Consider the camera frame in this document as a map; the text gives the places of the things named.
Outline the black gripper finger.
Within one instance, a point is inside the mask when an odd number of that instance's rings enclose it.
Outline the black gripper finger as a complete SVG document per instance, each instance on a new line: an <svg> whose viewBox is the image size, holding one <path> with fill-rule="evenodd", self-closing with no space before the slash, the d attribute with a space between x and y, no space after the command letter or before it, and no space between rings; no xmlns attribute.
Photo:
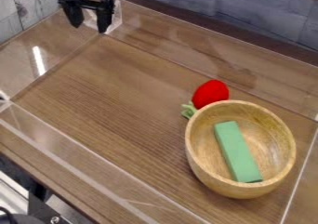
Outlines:
<svg viewBox="0 0 318 224"><path fill-rule="evenodd" d="M84 21L81 8L77 5L72 5L72 4L63 4L61 8L71 25L79 28L79 26L81 25Z"/></svg>
<svg viewBox="0 0 318 224"><path fill-rule="evenodd" d="M97 31L106 33L110 25L112 24L114 10L110 8L99 9L97 15Z"/></svg>

